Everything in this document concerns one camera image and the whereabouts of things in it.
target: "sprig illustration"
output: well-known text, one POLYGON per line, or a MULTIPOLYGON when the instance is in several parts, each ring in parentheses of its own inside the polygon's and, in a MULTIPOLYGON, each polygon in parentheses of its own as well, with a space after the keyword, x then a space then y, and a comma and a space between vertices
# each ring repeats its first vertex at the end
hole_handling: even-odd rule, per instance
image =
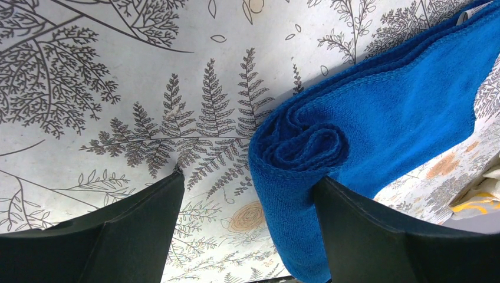
POLYGON ((78 185, 66 189, 54 189, 55 191, 67 193, 73 192, 98 192, 104 193, 103 206, 110 205, 128 196, 136 190, 130 188, 125 175, 117 177, 114 172, 108 174, 107 169, 101 175, 97 175, 94 169, 87 177, 82 174, 78 177, 78 185))
POLYGON ((371 25, 371 20, 366 21, 369 13, 375 11, 375 0, 360 0, 358 15, 355 15, 351 0, 332 0, 331 8, 334 8, 340 14, 340 20, 344 20, 349 28, 352 37, 346 40, 346 35, 343 32, 335 33, 332 29, 330 34, 318 39, 318 46, 327 44, 327 49, 332 50, 338 48, 340 53, 343 53, 344 63, 356 64, 357 62, 357 43, 358 39, 369 33, 368 27, 371 25))
POLYGON ((245 117, 238 118, 239 129, 236 132, 246 138, 251 138, 263 119, 272 112, 272 110, 260 111, 259 109, 274 100, 272 97, 260 98, 269 89, 266 87, 259 88, 264 80, 254 80, 259 74, 254 72, 254 55, 255 49, 253 47, 246 50, 246 57, 243 57, 243 63, 241 63, 244 73, 239 75, 243 81, 238 84, 244 88, 238 94, 245 98, 238 101, 240 105, 245 107, 239 108, 238 111, 245 117))
POLYGON ((213 237, 193 238, 202 230, 203 223, 216 221, 216 214, 221 212, 218 204, 212 202, 189 202, 179 212, 179 218, 174 229, 167 264, 184 266, 200 256, 207 249, 215 249, 217 243, 213 237))
POLYGON ((34 38, 0 54, 0 124, 38 124, 59 139, 64 128, 85 130, 84 113, 99 119, 94 94, 120 101, 117 84, 104 80, 106 66, 93 61, 97 53, 89 45, 96 41, 88 28, 64 27, 48 41, 34 38))
POLYGON ((208 137, 219 137, 234 130, 232 126, 234 120, 228 119, 234 109, 227 110, 229 100, 226 100, 226 94, 222 94, 222 86, 219 85, 219 80, 213 69, 214 59, 210 59, 203 75, 203 95, 202 98, 202 115, 200 115, 200 123, 198 133, 208 137))
POLYGON ((173 277, 168 281, 180 281, 182 279, 200 279, 194 272, 215 270, 222 272, 228 265, 241 266, 246 261, 263 261, 271 255, 270 252, 255 251, 239 256, 239 252, 226 254, 222 259, 214 260, 213 257, 204 259, 193 268, 188 268, 179 276, 173 277))
POLYGON ((26 200, 22 182, 17 177, 16 180, 19 184, 19 190, 15 192, 12 198, 0 198, 0 203, 8 203, 6 210, 0 210, 0 226, 6 225, 7 232, 33 228, 44 229, 54 226, 56 223, 47 220, 47 217, 50 216, 50 211, 40 209, 40 205, 26 200))
POLYGON ((301 93, 304 90, 304 87, 302 86, 302 81, 300 77, 300 73, 298 71, 297 65, 294 64, 294 96, 297 94, 301 93))
POLYGON ((241 139, 236 139, 236 152, 238 153, 238 158, 236 162, 227 168, 222 176, 217 179, 212 188, 208 191, 206 198, 209 199, 215 192, 219 189, 224 190, 224 196, 227 202, 234 203, 233 199, 228 199, 226 196, 225 185, 229 184, 229 181, 233 181, 239 177, 244 177, 244 180, 240 181, 240 186, 234 188, 234 195, 239 196, 249 187, 252 187, 252 179, 250 175, 250 167, 248 166, 248 141, 241 139))
POLYGON ((380 18, 382 27, 371 36, 368 57, 389 50, 458 12, 467 1, 415 0, 405 8, 391 9, 380 18))

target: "line drawing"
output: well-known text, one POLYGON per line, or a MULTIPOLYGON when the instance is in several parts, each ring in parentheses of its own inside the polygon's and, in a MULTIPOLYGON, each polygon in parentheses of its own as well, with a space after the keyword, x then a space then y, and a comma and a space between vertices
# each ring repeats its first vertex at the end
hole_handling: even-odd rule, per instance
MULTIPOLYGON (((95 17, 92 17, 91 15, 87 15, 87 14, 85 14, 85 13, 81 12, 81 11, 79 11, 79 10, 77 10, 77 9, 73 8, 72 6, 67 5, 66 3, 64 3, 64 2, 63 2, 63 0, 50 0, 50 1, 53 1, 54 3, 57 3, 57 4, 61 5, 61 6, 63 6, 64 8, 67 8, 67 9, 69 9, 69 10, 71 10, 71 11, 75 12, 75 13, 78 13, 78 14, 80 14, 80 15, 82 15, 82 16, 84 16, 84 17, 86 17, 86 18, 88 18, 88 19, 90 19, 90 20, 92 20, 92 21, 94 21, 94 22, 96 22, 96 23, 98 23, 98 24, 100 24, 100 25, 103 25, 103 26, 105 26, 105 27, 107 27, 107 28, 110 28, 110 29, 112 29, 112 30, 113 30, 113 31, 115 31, 115 32, 118 32, 118 33, 120 33, 120 34, 122 34, 122 35, 125 35, 125 36, 127 36, 127 37, 130 37, 130 38, 133 38, 133 39, 135 39, 135 40, 141 41, 141 42, 143 42, 143 43, 149 44, 149 45, 151 45, 151 46, 155 46, 155 47, 157 47, 157 48, 164 49, 164 50, 168 50, 168 51, 173 51, 173 52, 179 52, 179 53, 193 53, 193 51, 182 51, 182 50, 176 50, 176 49, 174 49, 174 48, 167 47, 165 44, 166 44, 166 43, 168 43, 169 41, 171 41, 171 40, 172 40, 172 39, 171 39, 171 37, 167 37, 167 38, 165 38, 165 42, 166 42, 165 44, 164 44, 164 43, 161 43, 160 45, 155 45, 155 44, 153 43, 153 42, 154 42, 154 40, 152 40, 152 41, 145 40, 145 39, 143 39, 143 38, 139 37, 139 36, 138 36, 138 35, 137 35, 137 34, 136 34, 136 33, 135 33, 132 29, 131 29, 131 31, 132 31, 132 33, 134 33, 134 34, 135 34, 135 36, 134 36, 134 35, 129 34, 128 32, 124 32, 124 31, 122 31, 122 30, 120 30, 120 29, 118 29, 118 28, 115 28, 115 27, 113 27, 112 25, 106 24, 105 22, 103 22, 103 21, 101 21, 101 20, 99 20, 99 19, 97 19, 97 18, 95 18, 95 17)), ((169 13, 168 15, 166 15, 166 17, 167 17, 167 18, 168 18, 168 17, 173 17, 173 15, 177 15, 177 14, 173 14, 173 13, 172 13, 172 14, 170 14, 170 13, 169 13)), ((151 32, 152 32, 152 30, 151 30, 151 29, 143 29, 142 31, 143 31, 143 32, 144 32, 144 31, 151 31, 151 32)))
POLYGON ((217 42, 217 43, 223 43, 223 42, 226 42, 226 38, 221 35, 221 34, 216 34, 216 35, 213 35, 210 37, 211 40, 217 42))
POLYGON ((215 0, 210 0, 208 2, 208 12, 212 16, 212 18, 215 19, 215 15, 217 14, 217 4, 215 3, 215 0))
POLYGON ((467 3, 461 0, 415 0, 410 6, 391 9, 380 18, 382 27, 366 46, 367 58, 389 50, 416 34, 451 17, 467 3))
POLYGON ((294 93, 293 96, 296 96, 297 94, 301 93, 304 90, 304 87, 302 86, 302 78, 300 77, 300 73, 298 71, 297 65, 294 64, 294 93))
POLYGON ((97 51, 90 45, 98 34, 65 23, 27 39, 0 54, 0 124, 34 124, 60 139, 64 129, 77 134, 85 130, 85 113, 99 120, 101 103, 116 104, 118 84, 105 80, 110 74, 104 64, 97 64, 97 51), (51 32, 49 40, 39 36, 51 32))
POLYGON ((342 59, 344 63, 356 64, 357 62, 357 43, 358 39, 369 33, 372 20, 365 21, 368 14, 375 11, 375 0, 360 0, 358 15, 354 14, 351 0, 332 0, 330 8, 333 8, 340 14, 340 20, 344 20, 349 28, 353 30, 350 32, 351 39, 346 41, 346 35, 343 32, 335 33, 333 28, 330 34, 325 35, 318 39, 318 47, 327 44, 327 50, 338 48, 340 53, 344 56, 342 59))

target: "leaf illustration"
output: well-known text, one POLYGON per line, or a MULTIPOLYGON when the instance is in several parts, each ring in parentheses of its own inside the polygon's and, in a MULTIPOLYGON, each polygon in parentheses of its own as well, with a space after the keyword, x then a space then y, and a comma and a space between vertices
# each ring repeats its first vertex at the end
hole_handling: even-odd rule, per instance
POLYGON ((252 13, 250 12, 250 8, 248 7, 248 4, 243 1, 243 13, 245 13, 245 17, 246 19, 248 20, 248 22, 253 25, 254 24, 254 20, 252 19, 252 13))
POLYGON ((291 39, 292 39, 292 38, 294 38, 294 37, 295 37, 295 34, 289 34, 289 35, 285 38, 285 40, 291 40, 291 39))
POLYGON ((302 86, 300 73, 298 71, 297 65, 295 65, 295 64, 294 64, 294 79, 295 79, 295 81, 294 81, 295 87, 294 87, 293 95, 296 96, 297 94, 301 93, 304 90, 304 87, 302 86))
POLYGON ((328 75, 328 68, 327 68, 327 66, 321 65, 321 73, 325 77, 328 75))
POLYGON ((72 26, 52 32, 47 41, 38 38, 0 54, 0 124, 33 124, 59 139, 63 129, 77 134, 85 130, 85 113, 99 120, 101 100, 116 104, 117 84, 105 81, 108 69, 95 63, 97 53, 90 47, 97 34, 72 26))
POLYGON ((307 0, 307 7, 312 8, 321 3, 321 0, 307 0))
POLYGON ((201 181, 208 173, 213 173, 214 170, 219 170, 220 165, 226 166, 226 160, 234 161, 235 156, 239 156, 238 143, 239 139, 225 139, 215 141, 216 146, 210 147, 210 151, 199 162, 199 167, 196 167, 187 181, 187 190, 191 190, 195 184, 201 181))
POLYGON ((495 114, 498 117, 500 110, 500 57, 496 59, 491 73, 479 87, 474 110, 477 119, 491 119, 495 114))
POLYGON ((208 12, 215 19, 215 15, 217 14, 217 6, 215 5, 215 0, 210 0, 208 2, 208 12))
MULTIPOLYGON (((374 0, 366 2, 367 12, 374 11, 374 0)), ((380 18, 382 27, 371 35, 374 40, 365 48, 367 57, 373 57, 401 44, 451 17, 468 3, 469 1, 438 0, 428 1, 425 5, 425 1, 413 1, 407 7, 391 9, 380 18)))
POLYGON ((37 35, 54 24, 34 11, 23 8, 22 1, 0 1, 0 46, 2 50, 37 35))
POLYGON ((244 88, 244 90, 238 93, 244 97, 243 100, 238 101, 240 105, 244 106, 244 108, 238 109, 244 117, 238 118, 239 129, 236 132, 246 138, 252 137, 257 127, 262 123, 262 120, 271 112, 271 110, 260 111, 259 109, 274 100, 272 97, 260 98, 269 89, 266 87, 258 89, 264 81, 255 80, 259 73, 253 72, 255 67, 254 54, 254 48, 246 50, 246 57, 243 57, 244 62, 241 63, 241 68, 245 72, 239 75, 243 81, 238 84, 244 88))
POLYGON ((179 33, 179 26, 175 24, 179 15, 175 11, 184 8, 187 1, 113 0, 111 4, 136 37, 149 44, 169 48, 179 33))
POLYGON ((231 275, 231 272, 227 273, 224 277, 224 283, 243 283, 244 280, 231 275))
POLYGON ((210 37, 211 40, 217 42, 217 43, 223 43, 226 42, 226 38, 223 35, 216 34, 210 37))
POLYGON ((162 126, 160 131, 169 137, 187 136, 195 131, 195 129, 184 129, 196 119, 190 118, 194 111, 184 111, 186 103, 182 101, 182 96, 179 95, 179 76, 172 74, 172 77, 167 84, 167 91, 163 94, 165 101, 163 102, 162 126))
POLYGON ((235 196, 241 195, 245 190, 253 186, 252 179, 249 177, 250 167, 248 166, 248 142, 244 142, 241 139, 236 139, 235 141, 237 146, 236 153, 238 155, 236 163, 227 168, 227 171, 225 171, 222 176, 217 179, 215 184, 208 191, 206 199, 209 199, 219 189, 225 190, 225 186, 229 184, 230 181, 236 180, 239 177, 244 177, 244 179, 239 183, 240 186, 236 186, 234 188, 235 196))
POLYGON ((214 59, 210 59, 203 75, 203 95, 202 114, 199 116, 200 123, 196 123, 198 133, 209 136, 218 137, 221 134, 227 134, 236 129, 234 120, 228 119, 234 109, 227 110, 229 100, 225 100, 226 94, 222 94, 222 86, 219 85, 219 80, 213 69, 214 59))

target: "rolled towel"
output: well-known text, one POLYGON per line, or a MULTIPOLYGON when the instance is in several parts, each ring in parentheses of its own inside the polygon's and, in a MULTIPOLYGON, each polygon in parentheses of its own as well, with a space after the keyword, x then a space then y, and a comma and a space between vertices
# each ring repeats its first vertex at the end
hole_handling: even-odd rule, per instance
POLYGON ((259 127, 250 170, 293 276, 331 278, 311 196, 323 176, 373 198, 472 134, 477 89, 500 52, 499 6, 458 26, 455 16, 303 91, 259 127))

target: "small leaf drawing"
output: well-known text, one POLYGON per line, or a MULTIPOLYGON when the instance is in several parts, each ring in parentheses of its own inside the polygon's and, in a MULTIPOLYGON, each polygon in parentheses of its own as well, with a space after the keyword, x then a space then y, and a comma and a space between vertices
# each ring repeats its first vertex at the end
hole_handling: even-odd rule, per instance
POLYGON ((250 13, 250 8, 245 1, 243 1, 243 13, 245 13, 245 17, 250 22, 250 24, 253 25, 254 20, 252 19, 252 13, 250 13))
POLYGON ((264 8, 264 0, 249 0, 248 3, 250 11, 255 14, 262 12, 262 9, 264 8))
POLYGON ((319 3, 321 3, 321 0, 307 0, 307 7, 312 8, 318 5, 319 3))
POLYGON ((215 0, 210 0, 210 2, 208 2, 208 12, 215 19, 215 15, 217 14, 217 5, 215 5, 215 0))
POLYGON ((328 68, 327 68, 327 66, 321 65, 321 73, 325 77, 328 75, 328 68))
POLYGON ((226 42, 226 40, 228 40, 226 37, 224 37, 221 34, 213 35, 210 37, 210 39, 217 42, 217 43, 223 43, 223 42, 226 42))

